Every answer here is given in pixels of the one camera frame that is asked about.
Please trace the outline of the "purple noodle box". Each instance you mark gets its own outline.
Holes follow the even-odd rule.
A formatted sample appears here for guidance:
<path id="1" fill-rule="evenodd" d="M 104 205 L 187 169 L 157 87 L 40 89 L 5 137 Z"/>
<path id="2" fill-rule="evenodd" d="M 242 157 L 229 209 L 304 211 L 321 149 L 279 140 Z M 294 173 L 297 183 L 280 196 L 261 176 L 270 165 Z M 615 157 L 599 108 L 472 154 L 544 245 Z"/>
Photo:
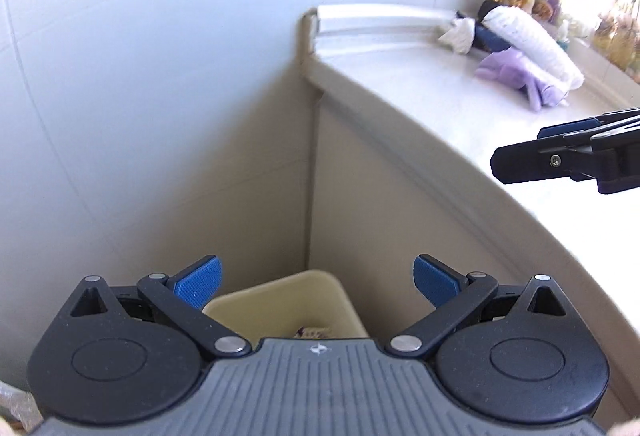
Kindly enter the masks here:
<path id="1" fill-rule="evenodd" d="M 561 0 L 535 0 L 532 15 L 538 22 L 555 22 L 560 7 Z"/>

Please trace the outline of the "white rolled towel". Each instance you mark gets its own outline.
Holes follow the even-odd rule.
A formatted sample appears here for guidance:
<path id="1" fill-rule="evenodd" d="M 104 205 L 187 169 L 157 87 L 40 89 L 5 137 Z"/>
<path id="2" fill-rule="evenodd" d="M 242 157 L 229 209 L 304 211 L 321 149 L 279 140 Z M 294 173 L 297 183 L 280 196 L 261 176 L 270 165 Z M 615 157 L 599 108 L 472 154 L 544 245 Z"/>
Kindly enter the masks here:
<path id="1" fill-rule="evenodd" d="M 520 50 L 541 69 L 562 81 L 571 91 L 578 90 L 585 76 L 549 32 L 526 11 L 514 6 L 497 6 L 482 19 L 496 36 Z"/>

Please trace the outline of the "purple cloth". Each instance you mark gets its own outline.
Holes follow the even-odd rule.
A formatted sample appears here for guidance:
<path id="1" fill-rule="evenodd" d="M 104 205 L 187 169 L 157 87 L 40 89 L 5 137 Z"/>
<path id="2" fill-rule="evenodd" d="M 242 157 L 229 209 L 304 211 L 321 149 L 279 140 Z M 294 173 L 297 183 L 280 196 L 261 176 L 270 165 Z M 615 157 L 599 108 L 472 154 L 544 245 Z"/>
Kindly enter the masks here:
<path id="1" fill-rule="evenodd" d="M 558 106 L 570 92 L 568 85 L 536 65 L 516 48 L 493 52 L 475 70 L 478 78 L 496 81 L 526 96 L 529 108 Z"/>

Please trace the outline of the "dark blue snack bag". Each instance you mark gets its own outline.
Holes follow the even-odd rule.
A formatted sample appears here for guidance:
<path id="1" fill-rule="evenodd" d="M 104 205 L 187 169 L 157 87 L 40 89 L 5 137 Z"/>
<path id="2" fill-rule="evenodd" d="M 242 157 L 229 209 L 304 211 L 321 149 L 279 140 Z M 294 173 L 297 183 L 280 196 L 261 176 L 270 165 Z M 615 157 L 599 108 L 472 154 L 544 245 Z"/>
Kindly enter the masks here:
<path id="1" fill-rule="evenodd" d="M 511 47 L 511 44 L 497 36 L 480 22 L 476 22 L 472 46 L 484 52 L 495 53 L 507 50 Z"/>

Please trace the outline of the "beige trash bin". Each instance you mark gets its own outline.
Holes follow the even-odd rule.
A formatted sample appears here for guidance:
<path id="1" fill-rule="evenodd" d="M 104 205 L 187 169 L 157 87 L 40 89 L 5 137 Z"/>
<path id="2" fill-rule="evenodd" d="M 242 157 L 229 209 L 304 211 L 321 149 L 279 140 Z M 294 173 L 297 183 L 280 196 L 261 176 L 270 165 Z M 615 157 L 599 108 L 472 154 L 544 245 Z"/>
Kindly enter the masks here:
<path id="1" fill-rule="evenodd" d="M 326 271 L 302 271 L 211 300 L 203 313 L 257 347 L 265 338 L 367 338 L 352 301 Z"/>

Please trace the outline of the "white backsplash strip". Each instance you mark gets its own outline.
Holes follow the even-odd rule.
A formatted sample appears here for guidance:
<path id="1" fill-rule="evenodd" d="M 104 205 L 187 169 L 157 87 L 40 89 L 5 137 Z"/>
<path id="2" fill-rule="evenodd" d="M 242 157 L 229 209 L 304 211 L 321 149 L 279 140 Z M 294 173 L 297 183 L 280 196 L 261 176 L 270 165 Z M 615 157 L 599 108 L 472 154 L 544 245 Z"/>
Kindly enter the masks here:
<path id="1" fill-rule="evenodd" d="M 305 15 L 309 49 L 366 50 L 432 40 L 455 11 L 402 4 L 321 4 Z"/>

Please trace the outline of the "garlic sprouts in jar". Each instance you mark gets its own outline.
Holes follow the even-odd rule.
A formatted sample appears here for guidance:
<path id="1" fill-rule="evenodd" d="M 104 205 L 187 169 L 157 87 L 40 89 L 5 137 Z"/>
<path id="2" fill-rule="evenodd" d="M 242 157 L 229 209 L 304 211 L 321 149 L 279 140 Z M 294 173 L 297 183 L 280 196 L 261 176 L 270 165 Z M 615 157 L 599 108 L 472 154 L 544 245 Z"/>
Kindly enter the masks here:
<path id="1" fill-rule="evenodd" d="M 591 46 L 610 63 L 626 71 L 639 49 L 639 0 L 615 0 L 600 15 L 591 38 Z"/>

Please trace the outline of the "white tissue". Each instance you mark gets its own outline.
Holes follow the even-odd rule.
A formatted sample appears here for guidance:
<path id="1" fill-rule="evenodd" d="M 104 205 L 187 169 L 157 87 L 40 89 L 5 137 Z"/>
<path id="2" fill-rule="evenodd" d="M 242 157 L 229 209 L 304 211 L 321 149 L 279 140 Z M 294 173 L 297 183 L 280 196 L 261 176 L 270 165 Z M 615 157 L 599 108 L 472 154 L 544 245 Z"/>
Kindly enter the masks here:
<path id="1" fill-rule="evenodd" d="M 438 42 L 451 51 L 466 55 L 471 51 L 475 39 L 475 20 L 469 17 L 455 18 L 448 29 L 438 38 Z"/>

